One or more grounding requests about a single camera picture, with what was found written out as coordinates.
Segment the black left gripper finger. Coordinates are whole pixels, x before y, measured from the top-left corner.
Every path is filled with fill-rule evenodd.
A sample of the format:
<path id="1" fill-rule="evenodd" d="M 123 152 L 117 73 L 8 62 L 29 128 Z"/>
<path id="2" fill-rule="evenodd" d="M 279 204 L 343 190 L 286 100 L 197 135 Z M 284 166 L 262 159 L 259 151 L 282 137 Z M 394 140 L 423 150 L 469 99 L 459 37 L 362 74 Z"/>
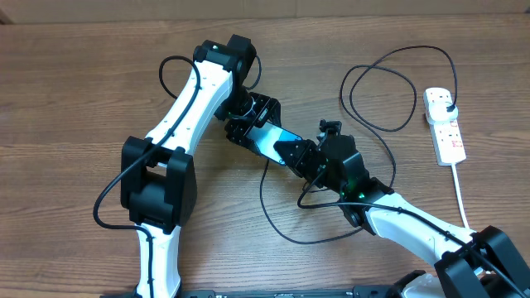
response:
<path id="1" fill-rule="evenodd" d="M 264 105 L 266 111 L 263 114 L 263 121 L 271 123 L 277 127 L 282 126 L 281 104 L 277 99 L 268 99 Z"/>
<path id="2" fill-rule="evenodd" d="M 248 138 L 248 133 L 253 126 L 243 120 L 231 119 L 224 127 L 226 131 L 226 138 L 235 145 L 244 147 L 252 153 L 260 156 L 261 152 L 258 149 L 256 142 Z"/>

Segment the Samsung Galaxy smartphone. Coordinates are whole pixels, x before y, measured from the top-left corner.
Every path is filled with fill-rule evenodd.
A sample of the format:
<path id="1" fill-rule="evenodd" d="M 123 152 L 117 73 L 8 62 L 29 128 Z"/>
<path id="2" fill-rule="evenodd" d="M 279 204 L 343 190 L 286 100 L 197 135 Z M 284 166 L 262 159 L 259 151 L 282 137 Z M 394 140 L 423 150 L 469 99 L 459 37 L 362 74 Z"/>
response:
<path id="1" fill-rule="evenodd" d="M 299 141 L 302 139 L 295 133 L 270 122 L 265 122 L 262 127 L 253 127 L 247 134 L 247 138 L 257 146 L 259 155 L 265 156 L 281 166 L 286 165 L 286 163 L 274 148 L 274 144 L 279 141 Z"/>

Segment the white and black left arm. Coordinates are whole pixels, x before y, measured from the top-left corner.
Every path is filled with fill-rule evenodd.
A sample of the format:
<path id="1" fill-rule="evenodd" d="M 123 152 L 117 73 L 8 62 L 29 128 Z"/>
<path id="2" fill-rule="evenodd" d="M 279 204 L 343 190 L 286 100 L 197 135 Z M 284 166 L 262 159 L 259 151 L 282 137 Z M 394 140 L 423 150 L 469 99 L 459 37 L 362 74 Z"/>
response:
<path id="1" fill-rule="evenodd" d="M 280 135 L 280 104 L 243 82 L 258 60 L 250 39 L 204 41 L 195 48 L 185 87 L 144 137 L 129 137 L 121 155 L 120 203 L 140 241 L 141 277 L 133 296 L 177 297 L 180 231 L 197 198 L 194 154 L 212 118 L 226 121 L 231 142 L 270 156 Z"/>

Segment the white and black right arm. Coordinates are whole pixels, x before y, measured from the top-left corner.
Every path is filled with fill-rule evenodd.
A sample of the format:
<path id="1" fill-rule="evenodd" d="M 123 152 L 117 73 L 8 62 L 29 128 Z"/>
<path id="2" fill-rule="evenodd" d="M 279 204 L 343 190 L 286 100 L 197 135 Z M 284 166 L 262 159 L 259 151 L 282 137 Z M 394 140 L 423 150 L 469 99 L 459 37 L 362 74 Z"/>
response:
<path id="1" fill-rule="evenodd" d="M 355 227 L 389 240 L 431 266 L 404 282 L 397 295 L 409 297 L 527 297 L 529 266 L 501 229 L 466 228 L 441 219 L 369 174 L 351 136 L 332 134 L 318 142 L 293 137 L 273 144 L 281 161 L 310 186 L 336 199 L 301 209 L 340 209 Z"/>

